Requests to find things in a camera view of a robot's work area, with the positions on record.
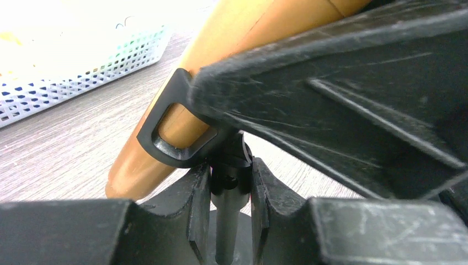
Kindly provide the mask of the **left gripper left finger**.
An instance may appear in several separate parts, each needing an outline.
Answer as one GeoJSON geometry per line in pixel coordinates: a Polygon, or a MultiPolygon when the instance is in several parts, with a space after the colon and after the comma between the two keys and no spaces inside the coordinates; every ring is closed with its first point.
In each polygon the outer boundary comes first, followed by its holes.
{"type": "Polygon", "coordinates": [[[210,168],[143,204],[127,199],[1,204],[2,264],[205,264],[210,168]]]}

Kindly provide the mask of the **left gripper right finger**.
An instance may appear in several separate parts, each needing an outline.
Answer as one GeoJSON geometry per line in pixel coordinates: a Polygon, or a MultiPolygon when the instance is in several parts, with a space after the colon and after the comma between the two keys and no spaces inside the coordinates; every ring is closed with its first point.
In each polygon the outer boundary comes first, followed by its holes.
{"type": "Polygon", "coordinates": [[[419,200],[304,199],[253,159],[255,264],[466,264],[467,227],[419,200]]]}

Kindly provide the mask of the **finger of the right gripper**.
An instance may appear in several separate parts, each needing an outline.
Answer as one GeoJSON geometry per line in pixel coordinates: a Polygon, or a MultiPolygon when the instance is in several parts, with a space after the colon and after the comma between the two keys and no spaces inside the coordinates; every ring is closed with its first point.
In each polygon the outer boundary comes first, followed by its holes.
{"type": "Polygon", "coordinates": [[[395,1],[236,60],[204,113],[367,198],[467,219],[467,2],[395,1]]]}

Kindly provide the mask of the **black round-base mic stand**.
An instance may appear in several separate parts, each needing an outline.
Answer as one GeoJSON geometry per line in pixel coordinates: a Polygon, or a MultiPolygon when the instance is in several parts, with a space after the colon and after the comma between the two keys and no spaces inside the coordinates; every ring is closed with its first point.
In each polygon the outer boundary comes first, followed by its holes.
{"type": "Polygon", "coordinates": [[[177,263],[252,264],[251,218],[241,210],[251,197],[253,158],[243,133],[211,118],[199,136],[190,129],[171,140],[161,130],[171,107],[187,106],[191,80],[187,70],[176,69],[137,134],[146,153],[188,169],[195,182],[172,251],[177,263]]]}

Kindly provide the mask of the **gold brown microphone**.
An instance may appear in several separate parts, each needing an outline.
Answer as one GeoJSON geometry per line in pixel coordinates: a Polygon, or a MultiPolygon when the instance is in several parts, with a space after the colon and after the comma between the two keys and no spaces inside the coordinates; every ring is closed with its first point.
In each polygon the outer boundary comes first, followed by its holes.
{"type": "Polygon", "coordinates": [[[176,169],[151,157],[137,140],[151,108],[176,69],[185,69],[192,76],[188,104],[171,107],[168,119],[162,123],[163,136],[173,140],[190,129],[199,136],[209,128],[205,118],[232,127],[203,110],[207,96],[218,96],[218,83],[229,83],[238,76],[238,71],[228,72],[237,59],[247,61],[264,47],[351,17],[367,4],[367,1],[218,1],[119,152],[108,173],[105,195],[142,199],[176,169]]]}

